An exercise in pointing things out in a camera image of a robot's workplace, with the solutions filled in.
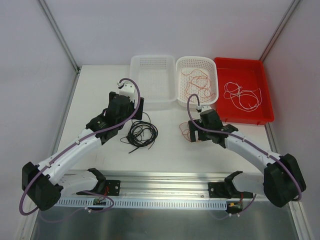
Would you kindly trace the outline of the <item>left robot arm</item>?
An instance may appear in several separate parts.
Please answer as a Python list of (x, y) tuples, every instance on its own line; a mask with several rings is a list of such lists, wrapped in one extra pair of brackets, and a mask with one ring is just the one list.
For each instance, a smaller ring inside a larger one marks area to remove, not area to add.
[(23, 210), (26, 197), (33, 201), (37, 209), (46, 211), (62, 196), (81, 192), (104, 194), (107, 180), (96, 168), (71, 176), (65, 174), (84, 156), (115, 137), (126, 122), (141, 120), (143, 106), (144, 98), (138, 90), (132, 93), (112, 91), (109, 93), (108, 107), (91, 119), (69, 145), (38, 164), (26, 163), (22, 168), (20, 213), (27, 215)]

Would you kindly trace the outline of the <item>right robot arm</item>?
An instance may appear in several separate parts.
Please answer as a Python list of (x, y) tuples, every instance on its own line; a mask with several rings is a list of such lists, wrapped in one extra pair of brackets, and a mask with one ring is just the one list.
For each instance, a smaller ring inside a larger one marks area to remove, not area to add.
[(224, 125), (213, 109), (203, 110), (199, 116), (199, 119), (191, 118), (188, 121), (192, 142), (212, 141), (238, 154), (259, 170), (259, 173), (241, 170), (231, 173), (222, 183), (213, 187), (215, 195), (227, 199), (239, 197), (241, 193), (263, 195), (278, 208), (301, 200), (307, 186), (293, 155), (280, 155), (262, 149), (237, 127)]

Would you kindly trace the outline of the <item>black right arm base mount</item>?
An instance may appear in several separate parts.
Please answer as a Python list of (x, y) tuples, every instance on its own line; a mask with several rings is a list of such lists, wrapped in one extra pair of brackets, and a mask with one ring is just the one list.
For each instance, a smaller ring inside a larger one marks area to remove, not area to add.
[(244, 198), (252, 199), (254, 194), (247, 191), (238, 191), (232, 180), (238, 175), (242, 174), (242, 171), (235, 171), (232, 174), (228, 175), (222, 182), (209, 182), (208, 185), (208, 195), (209, 198)]

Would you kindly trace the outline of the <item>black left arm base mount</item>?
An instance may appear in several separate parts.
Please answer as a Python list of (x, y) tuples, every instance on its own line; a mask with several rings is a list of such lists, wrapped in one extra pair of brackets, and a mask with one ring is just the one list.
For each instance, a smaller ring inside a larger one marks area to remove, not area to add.
[(100, 194), (104, 196), (119, 196), (121, 189), (120, 180), (106, 179), (106, 177), (96, 168), (89, 168), (87, 170), (89, 173), (94, 175), (97, 183), (94, 187), (86, 189), (90, 193)]

